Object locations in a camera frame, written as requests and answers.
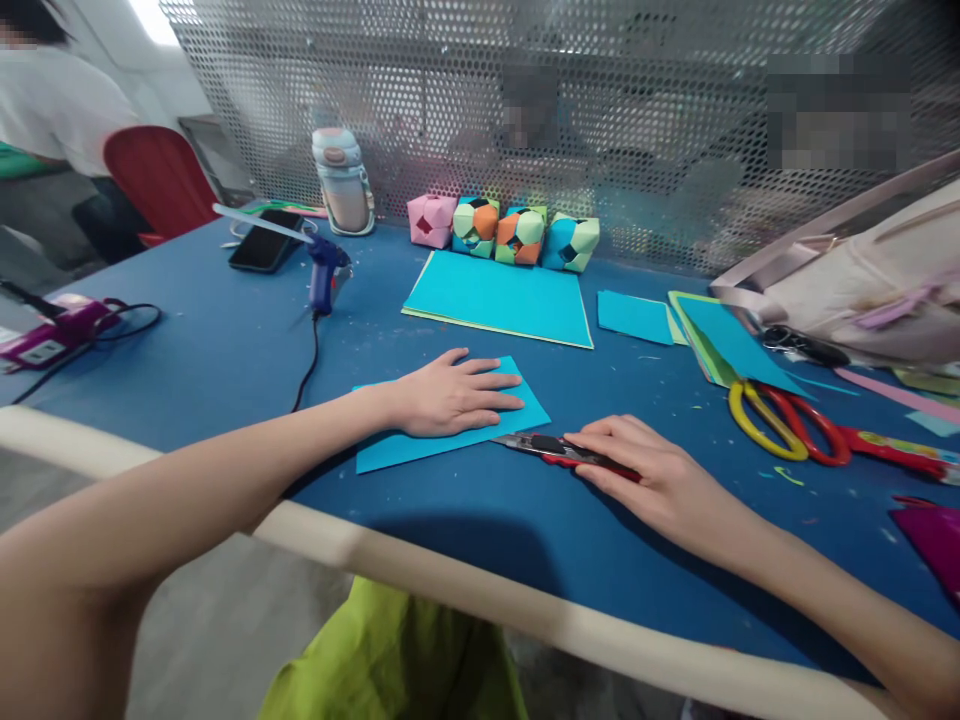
red chair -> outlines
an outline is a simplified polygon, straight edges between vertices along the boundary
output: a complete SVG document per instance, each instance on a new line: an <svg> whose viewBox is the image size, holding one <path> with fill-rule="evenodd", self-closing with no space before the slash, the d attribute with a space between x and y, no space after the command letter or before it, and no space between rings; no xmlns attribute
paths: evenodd
<svg viewBox="0 0 960 720"><path fill-rule="evenodd" d="M140 233L156 247L216 220L217 200L190 143L170 128L138 125L118 130L103 147L114 181L153 227Z"/></svg>

table edge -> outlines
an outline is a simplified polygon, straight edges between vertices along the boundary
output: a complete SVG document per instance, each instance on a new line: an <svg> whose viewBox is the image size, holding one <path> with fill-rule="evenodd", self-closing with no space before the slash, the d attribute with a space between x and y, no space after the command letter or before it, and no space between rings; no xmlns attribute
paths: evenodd
<svg viewBox="0 0 960 720"><path fill-rule="evenodd" d="M93 480L162 453L31 408L0 408L0 447ZM756 717L884 718L886 693L652 630L291 501L253 536L530 635L641 682Z"/></svg>

person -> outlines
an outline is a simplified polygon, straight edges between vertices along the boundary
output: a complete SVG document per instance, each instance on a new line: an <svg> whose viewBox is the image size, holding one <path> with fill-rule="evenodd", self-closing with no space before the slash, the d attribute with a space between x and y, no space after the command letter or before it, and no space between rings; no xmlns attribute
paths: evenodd
<svg viewBox="0 0 960 720"><path fill-rule="evenodd" d="M107 138L139 120L113 80L67 51L69 39L43 0L0 0L0 142L90 178L97 194L72 215L112 265L142 252L138 234L152 230L103 160Z"/></svg>
<svg viewBox="0 0 960 720"><path fill-rule="evenodd" d="M500 392L519 377L488 372L497 360L460 363L467 354L451 350L396 382L161 456L0 536L0 716L122 717L137 629L175 569L255 525L297 479L374 433L455 434L522 406ZM833 635L886 687L877 702L889 716L960 717L960 642L765 521L637 418L608 417L566 438L644 478L581 465L582 479ZM526 714L498 630L358 578L280 671L261 717Z"/></svg>

red utility knife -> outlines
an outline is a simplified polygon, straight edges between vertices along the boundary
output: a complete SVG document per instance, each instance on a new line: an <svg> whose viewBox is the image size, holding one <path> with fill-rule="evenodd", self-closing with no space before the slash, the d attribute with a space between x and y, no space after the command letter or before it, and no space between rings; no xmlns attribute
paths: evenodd
<svg viewBox="0 0 960 720"><path fill-rule="evenodd" d="M577 465L597 465L633 482L640 482L642 479L639 473L625 465L573 443L568 443L563 438L532 433L512 433L494 438L493 442L506 445L512 450L539 455L548 465L559 465L564 468L575 468Z"/></svg>

